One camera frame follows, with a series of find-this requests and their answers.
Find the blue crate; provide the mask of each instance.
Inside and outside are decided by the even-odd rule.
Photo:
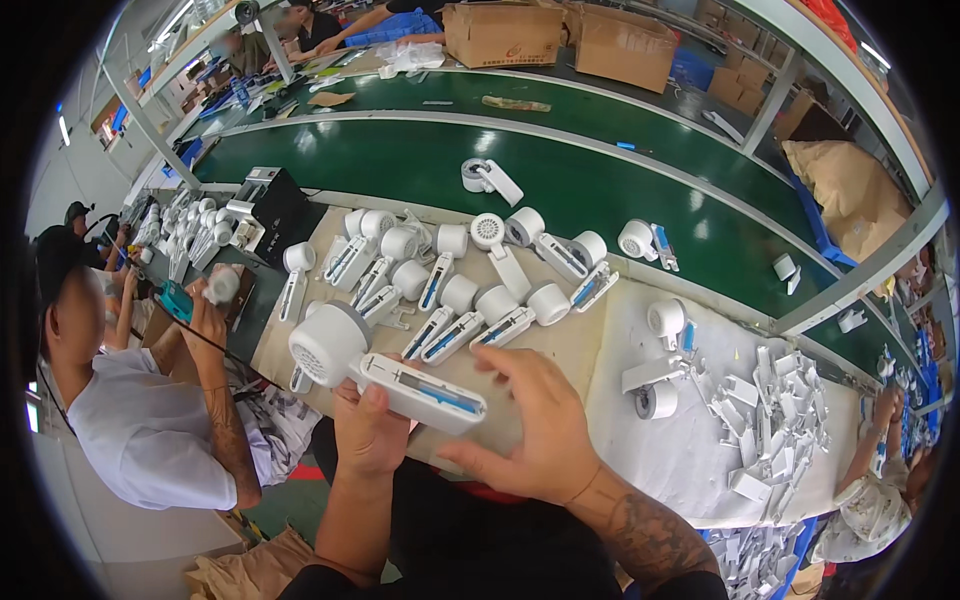
[[[383,41],[394,41],[410,34],[438,34],[440,26],[421,9],[413,12],[399,12],[366,32],[350,36],[344,40],[347,46],[366,46]]]

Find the fluorescent light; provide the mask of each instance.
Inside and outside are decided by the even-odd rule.
[[[66,132],[66,123],[63,121],[63,115],[60,116],[60,118],[58,119],[58,121],[60,122],[60,133],[63,134],[63,143],[66,144],[67,146],[69,146],[69,145],[70,145],[70,136],[69,136],[69,135],[67,134],[67,132]]]
[[[877,59],[877,60],[879,60],[879,61],[880,61],[880,64],[882,64],[883,66],[887,67],[887,70],[890,70],[890,69],[893,68],[892,66],[890,66],[890,63],[887,62],[887,60],[880,55],[879,52],[877,52],[876,50],[874,50],[873,48],[871,48],[870,46],[868,46],[866,42],[861,41],[861,42],[860,42],[860,45],[863,46],[863,49],[864,49],[864,50],[866,50],[866,51],[869,52],[870,54],[874,55],[874,58]]]

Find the brown cardboard box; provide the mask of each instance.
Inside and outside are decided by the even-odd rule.
[[[469,68],[553,64],[564,11],[528,2],[471,2],[443,8],[446,50]]]
[[[663,93],[677,38],[657,20],[631,12],[580,6],[577,71]]]

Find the tattooed arm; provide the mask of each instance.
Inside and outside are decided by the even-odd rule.
[[[596,455],[580,397],[553,361],[529,349],[477,345],[473,352],[479,371],[510,381],[523,442],[510,458],[466,441],[441,446],[438,456],[495,490],[565,506],[609,545],[644,594],[691,571],[719,573],[707,543],[686,521]]]

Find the white plastic housing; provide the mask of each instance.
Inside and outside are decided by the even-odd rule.
[[[487,415],[482,396],[382,354],[364,356],[360,373],[387,391],[390,410],[450,435],[466,433]]]

